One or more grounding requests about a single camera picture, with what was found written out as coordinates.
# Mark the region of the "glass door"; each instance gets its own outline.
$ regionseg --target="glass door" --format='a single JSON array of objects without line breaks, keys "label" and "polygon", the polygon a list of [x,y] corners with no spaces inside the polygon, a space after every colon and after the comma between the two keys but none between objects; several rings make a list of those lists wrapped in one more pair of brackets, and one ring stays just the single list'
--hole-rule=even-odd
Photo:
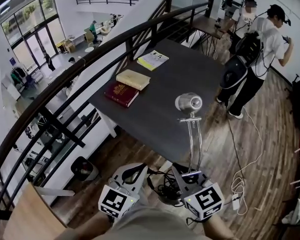
[{"label": "glass door", "polygon": [[46,53],[50,57],[56,55],[55,48],[54,48],[53,44],[51,43],[51,39],[48,35],[47,29],[44,27],[43,29],[40,29],[37,32],[37,34],[38,34],[39,42],[41,43],[41,45],[45,49]]},{"label": "glass door", "polygon": [[39,44],[39,41],[37,39],[37,33],[35,33],[34,35],[30,36],[26,42],[29,45],[29,48],[33,54],[33,56],[35,57],[36,61],[38,62],[38,66],[43,65],[46,60],[44,58],[44,53],[43,53],[43,48],[41,47],[41,45]]},{"label": "glass door", "polygon": [[46,62],[44,51],[46,51],[51,58],[57,54],[46,27],[35,31],[33,35],[26,39],[26,42],[37,61],[38,67]]}]

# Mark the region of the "white cable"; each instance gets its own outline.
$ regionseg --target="white cable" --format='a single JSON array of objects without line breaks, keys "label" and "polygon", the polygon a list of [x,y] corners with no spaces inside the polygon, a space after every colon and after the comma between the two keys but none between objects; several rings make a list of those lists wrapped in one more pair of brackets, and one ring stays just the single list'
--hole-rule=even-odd
[{"label": "white cable", "polygon": [[[243,108],[244,108],[246,114],[248,115],[248,117],[251,119],[251,121],[252,121],[252,123],[253,123],[253,126],[254,126],[254,128],[256,129],[257,133],[258,133],[259,139],[260,139],[260,141],[261,141],[261,153],[260,153],[260,155],[256,158],[255,161],[252,161],[252,162],[248,163],[245,167],[243,167],[241,170],[237,171],[237,172],[233,175],[233,179],[232,179],[232,183],[231,183],[231,191],[232,191],[233,194],[238,194],[238,195],[241,194],[241,198],[240,198],[240,202],[239,202],[239,208],[236,210],[236,213],[237,213],[238,215],[245,215],[245,214],[247,213],[247,211],[248,211],[248,206],[247,206],[246,199],[245,199],[245,181],[244,181],[240,176],[236,177],[236,175],[237,175],[238,173],[240,173],[240,172],[242,173],[242,171],[243,171],[245,168],[247,168],[248,166],[250,166],[250,165],[256,163],[256,162],[258,161],[258,159],[262,156],[262,154],[263,154],[263,149],[264,149],[264,143],[263,143],[263,141],[262,141],[262,139],[261,139],[259,129],[257,128],[257,126],[256,126],[254,120],[252,119],[252,117],[249,115],[247,109],[246,109],[245,107],[243,107]],[[240,208],[241,208],[242,203],[243,203],[244,206],[245,206],[245,211],[244,211],[244,213],[239,213],[239,210],[240,210]]]}]

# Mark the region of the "person sitting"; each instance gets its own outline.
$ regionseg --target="person sitting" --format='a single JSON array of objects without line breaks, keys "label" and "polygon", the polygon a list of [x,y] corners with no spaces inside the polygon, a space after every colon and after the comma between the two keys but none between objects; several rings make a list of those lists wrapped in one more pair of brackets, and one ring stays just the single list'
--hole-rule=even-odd
[{"label": "person sitting", "polygon": [[95,45],[96,43],[97,43],[97,32],[96,32],[96,27],[95,27],[95,24],[96,24],[97,22],[94,20],[94,21],[92,21],[92,23],[91,23],[91,25],[90,25],[90,28],[89,28],[89,30],[91,31],[91,33],[93,34],[93,36],[94,36],[94,39],[93,39],[93,44]]}]

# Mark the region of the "beige book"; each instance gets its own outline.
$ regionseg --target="beige book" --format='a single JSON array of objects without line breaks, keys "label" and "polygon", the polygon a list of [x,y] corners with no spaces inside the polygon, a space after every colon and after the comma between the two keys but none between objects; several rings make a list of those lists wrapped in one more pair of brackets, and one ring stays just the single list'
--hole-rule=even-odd
[{"label": "beige book", "polygon": [[127,69],[116,75],[116,80],[142,91],[150,82],[150,77]]}]

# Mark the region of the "desk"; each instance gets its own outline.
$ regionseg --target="desk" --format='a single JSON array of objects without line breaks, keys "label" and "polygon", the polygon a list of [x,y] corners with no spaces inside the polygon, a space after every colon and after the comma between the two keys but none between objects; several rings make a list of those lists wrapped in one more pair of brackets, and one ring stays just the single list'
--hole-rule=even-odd
[{"label": "desk", "polygon": [[190,143],[187,124],[177,121],[185,115],[176,109],[175,100],[184,93],[200,95],[203,105],[196,115],[204,117],[217,94],[224,66],[168,39],[160,41],[153,49],[168,56],[169,60],[154,71],[136,61],[125,68],[151,77],[150,84],[139,93],[129,108],[104,96],[115,78],[88,101],[134,138],[170,162],[177,162],[189,153]]},{"label": "desk", "polygon": [[54,215],[34,186],[23,190],[5,227],[4,240],[52,240],[66,226]]},{"label": "desk", "polygon": [[[213,45],[213,52],[216,52],[218,40],[220,40],[223,35],[223,33],[218,31],[218,29],[215,27],[215,24],[215,19],[208,18],[206,16],[201,16],[193,22],[193,28],[196,29],[196,31],[201,31],[204,33],[203,35],[200,35],[199,42],[201,45],[202,53],[206,56],[209,56],[210,54],[211,45]],[[207,45],[206,51],[204,53],[202,43],[209,40],[209,38],[211,39],[209,50]]]}]

